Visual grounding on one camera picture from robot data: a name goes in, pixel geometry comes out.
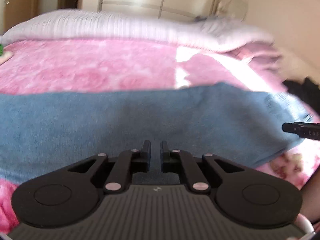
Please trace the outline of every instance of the pink floral bedding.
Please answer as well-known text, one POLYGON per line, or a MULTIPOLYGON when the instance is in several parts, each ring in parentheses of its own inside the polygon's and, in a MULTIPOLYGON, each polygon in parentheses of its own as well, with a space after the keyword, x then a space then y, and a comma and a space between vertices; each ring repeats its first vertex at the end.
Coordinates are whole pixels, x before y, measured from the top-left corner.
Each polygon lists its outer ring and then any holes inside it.
MULTIPOLYGON (((253 71, 233 58, 175 45, 115 39, 20 41, 6 50, 14 53, 0 66, 0 93, 6 94, 167 89, 217 82, 286 91, 271 71, 253 71)), ((316 115, 314 122, 319 122, 316 115)), ((319 148, 319 142, 306 139, 257 170, 301 188, 319 166, 319 148)), ((8 233, 18 224, 10 205, 15 188, 0 180, 0 232, 8 233)))

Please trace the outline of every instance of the bed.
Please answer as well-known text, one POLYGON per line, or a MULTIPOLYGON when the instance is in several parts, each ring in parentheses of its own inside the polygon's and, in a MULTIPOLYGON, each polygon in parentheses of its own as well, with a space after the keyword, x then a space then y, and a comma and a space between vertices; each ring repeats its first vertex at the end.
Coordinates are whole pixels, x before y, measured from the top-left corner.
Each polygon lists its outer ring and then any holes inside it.
MULTIPOLYGON (((0 65, 2 94, 180 89, 219 82, 286 92, 273 37, 235 20, 182 24, 63 10, 17 25, 0 43, 14 54, 0 65)), ((257 170, 300 189, 320 164, 319 150, 319 142, 305 139, 257 170)), ((18 224, 10 204, 16 187, 0 180, 0 232, 18 224)))

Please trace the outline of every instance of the pink fabric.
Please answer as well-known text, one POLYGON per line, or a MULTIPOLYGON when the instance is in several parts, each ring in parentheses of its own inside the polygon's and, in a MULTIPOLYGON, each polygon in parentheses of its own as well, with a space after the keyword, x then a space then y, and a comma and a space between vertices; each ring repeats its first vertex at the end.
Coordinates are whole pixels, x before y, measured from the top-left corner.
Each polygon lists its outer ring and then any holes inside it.
MULTIPOLYGON (((262 88, 267 87, 268 92, 286 91, 281 79, 270 71, 253 72, 247 65, 238 66, 235 60, 228 65, 223 61, 225 58, 220 63, 212 58, 215 54, 210 57, 199 53, 177 62, 177 46, 154 42, 21 41, 7 46, 6 50, 14 53, 13 58, 0 66, 0 93, 6 94, 170 89, 217 82, 242 89, 254 85, 256 89, 252 90, 260 90, 264 82, 262 88), (239 68, 242 68, 240 72, 234 71, 239 68), (255 82, 255 75, 261 80, 255 82)), ((319 146, 319 142, 306 139, 258 170, 287 179, 301 188, 319 165, 319 146)), ((0 180, 0 231, 4 233, 18 223, 10 207, 15 188, 0 180)))

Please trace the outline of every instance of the ribbed gray panel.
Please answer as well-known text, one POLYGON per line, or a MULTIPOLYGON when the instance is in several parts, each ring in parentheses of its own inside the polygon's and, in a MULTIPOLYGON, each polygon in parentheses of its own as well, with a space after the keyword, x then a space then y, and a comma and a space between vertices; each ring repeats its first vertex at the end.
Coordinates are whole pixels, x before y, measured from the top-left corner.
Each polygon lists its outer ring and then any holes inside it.
POLYGON ((300 238, 294 225, 260 230, 246 228, 222 216, 206 195, 179 186, 131 185, 120 195, 108 195, 98 210, 74 225, 58 229, 17 227, 13 240, 285 240, 300 238))

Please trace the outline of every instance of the wooden door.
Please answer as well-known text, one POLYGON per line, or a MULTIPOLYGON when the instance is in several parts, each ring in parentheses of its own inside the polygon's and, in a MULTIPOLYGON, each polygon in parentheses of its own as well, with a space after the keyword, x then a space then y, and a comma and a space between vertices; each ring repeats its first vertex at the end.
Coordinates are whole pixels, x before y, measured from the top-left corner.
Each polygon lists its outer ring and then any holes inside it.
POLYGON ((37 13, 38 0, 6 0, 4 30, 37 16, 37 13))

